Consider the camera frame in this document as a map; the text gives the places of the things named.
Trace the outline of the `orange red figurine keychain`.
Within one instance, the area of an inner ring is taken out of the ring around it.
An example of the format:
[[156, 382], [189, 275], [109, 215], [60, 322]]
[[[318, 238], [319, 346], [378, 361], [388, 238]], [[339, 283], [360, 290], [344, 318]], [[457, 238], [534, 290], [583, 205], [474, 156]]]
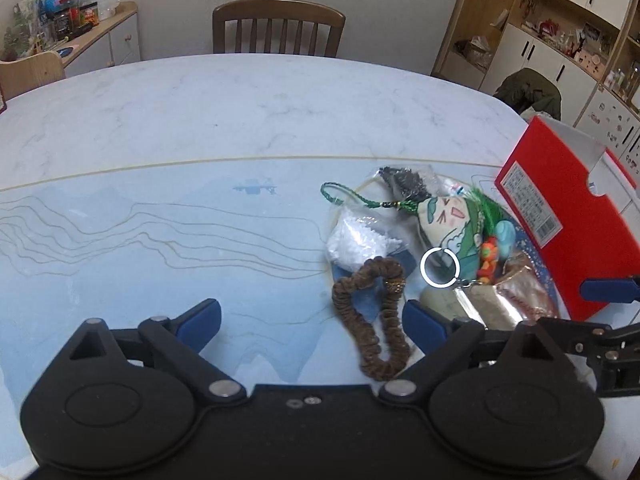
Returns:
[[495, 283], [497, 266], [499, 262], [498, 240], [495, 236], [487, 237], [480, 245], [480, 268], [476, 279], [480, 284]]

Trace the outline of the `teal egg-shaped keychain toy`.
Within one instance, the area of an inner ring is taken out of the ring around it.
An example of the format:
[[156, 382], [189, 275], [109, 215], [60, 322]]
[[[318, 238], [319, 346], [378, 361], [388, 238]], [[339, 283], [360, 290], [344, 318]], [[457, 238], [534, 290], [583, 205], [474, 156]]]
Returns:
[[496, 224], [495, 237], [497, 240], [498, 259], [506, 261], [510, 258], [516, 242], [516, 231], [509, 220], [501, 220]]

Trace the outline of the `light wooden child chair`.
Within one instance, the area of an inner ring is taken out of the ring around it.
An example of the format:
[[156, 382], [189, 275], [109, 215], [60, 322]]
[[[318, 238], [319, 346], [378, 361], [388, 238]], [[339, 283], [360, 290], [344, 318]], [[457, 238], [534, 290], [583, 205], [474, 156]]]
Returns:
[[52, 51], [0, 63], [0, 84], [6, 101], [64, 78], [62, 58]]

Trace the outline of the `white sideboard cabinet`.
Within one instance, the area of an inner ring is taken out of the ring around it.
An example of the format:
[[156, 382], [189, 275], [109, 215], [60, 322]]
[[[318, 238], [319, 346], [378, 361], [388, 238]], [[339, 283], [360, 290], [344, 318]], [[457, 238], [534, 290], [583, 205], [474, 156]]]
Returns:
[[62, 56], [66, 78], [140, 62], [137, 3], [122, 1], [113, 16], [67, 41], [62, 49], [70, 49], [69, 55]]

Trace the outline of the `white wall cabinet unit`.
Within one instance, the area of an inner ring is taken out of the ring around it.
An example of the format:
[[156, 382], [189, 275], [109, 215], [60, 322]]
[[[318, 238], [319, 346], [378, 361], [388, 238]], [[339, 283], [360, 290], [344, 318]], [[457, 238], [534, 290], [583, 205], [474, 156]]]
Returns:
[[495, 94], [523, 68], [638, 176], [639, 0], [457, 0], [433, 75]]

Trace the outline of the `green cartoon plush pouch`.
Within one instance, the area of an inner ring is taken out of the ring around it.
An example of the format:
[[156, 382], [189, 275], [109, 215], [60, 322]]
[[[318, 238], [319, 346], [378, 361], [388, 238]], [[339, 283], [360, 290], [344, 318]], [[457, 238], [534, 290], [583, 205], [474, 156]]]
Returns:
[[424, 281], [435, 288], [480, 284], [480, 245], [506, 220], [504, 209], [473, 188], [468, 195], [433, 196], [418, 205], [416, 216], [426, 247], [421, 260]]

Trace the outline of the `pale green oval eraser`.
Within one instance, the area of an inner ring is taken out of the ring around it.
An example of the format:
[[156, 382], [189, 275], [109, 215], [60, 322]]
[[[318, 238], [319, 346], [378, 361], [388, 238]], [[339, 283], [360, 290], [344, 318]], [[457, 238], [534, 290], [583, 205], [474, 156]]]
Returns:
[[431, 309], [447, 320], [466, 317], [465, 310], [452, 289], [426, 286], [421, 292], [420, 304], [424, 309]]

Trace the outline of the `green jacket on chair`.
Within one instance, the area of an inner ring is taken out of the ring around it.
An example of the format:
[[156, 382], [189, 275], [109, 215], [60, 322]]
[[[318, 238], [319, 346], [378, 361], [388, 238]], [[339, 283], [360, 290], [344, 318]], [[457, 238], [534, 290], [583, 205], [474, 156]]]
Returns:
[[492, 95], [530, 121], [534, 115], [562, 118], [562, 96], [556, 85], [531, 68], [509, 75]]

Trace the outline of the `silver foil snack bag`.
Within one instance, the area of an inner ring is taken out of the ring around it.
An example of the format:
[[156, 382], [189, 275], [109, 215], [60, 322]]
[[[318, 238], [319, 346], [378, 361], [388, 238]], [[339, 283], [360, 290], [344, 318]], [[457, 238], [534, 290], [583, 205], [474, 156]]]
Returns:
[[521, 322], [560, 316], [526, 252], [506, 260], [506, 273], [495, 284], [457, 288], [454, 296], [467, 318], [490, 330], [513, 330]]

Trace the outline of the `bag of black small parts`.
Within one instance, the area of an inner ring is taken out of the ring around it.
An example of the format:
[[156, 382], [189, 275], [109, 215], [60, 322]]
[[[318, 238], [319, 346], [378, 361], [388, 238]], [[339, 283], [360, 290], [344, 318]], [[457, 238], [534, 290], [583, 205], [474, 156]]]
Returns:
[[438, 190], [438, 180], [431, 166], [421, 168], [384, 166], [378, 176], [390, 188], [395, 200], [422, 203]]

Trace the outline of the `red cardboard shoe box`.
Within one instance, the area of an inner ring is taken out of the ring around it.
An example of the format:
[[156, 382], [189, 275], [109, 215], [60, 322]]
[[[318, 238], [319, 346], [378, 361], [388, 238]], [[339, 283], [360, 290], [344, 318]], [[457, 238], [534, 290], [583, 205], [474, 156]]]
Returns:
[[638, 301], [580, 293], [585, 281], [639, 275], [638, 186], [611, 150], [536, 116], [495, 185], [536, 244], [570, 318], [614, 327], [638, 321]]

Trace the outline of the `brown wooden chair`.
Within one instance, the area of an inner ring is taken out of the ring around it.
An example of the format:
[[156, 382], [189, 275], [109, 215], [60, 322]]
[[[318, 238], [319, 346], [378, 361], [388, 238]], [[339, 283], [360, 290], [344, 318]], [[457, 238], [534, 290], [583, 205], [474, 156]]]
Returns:
[[346, 16], [303, 0], [234, 0], [212, 13], [213, 52], [334, 58]]

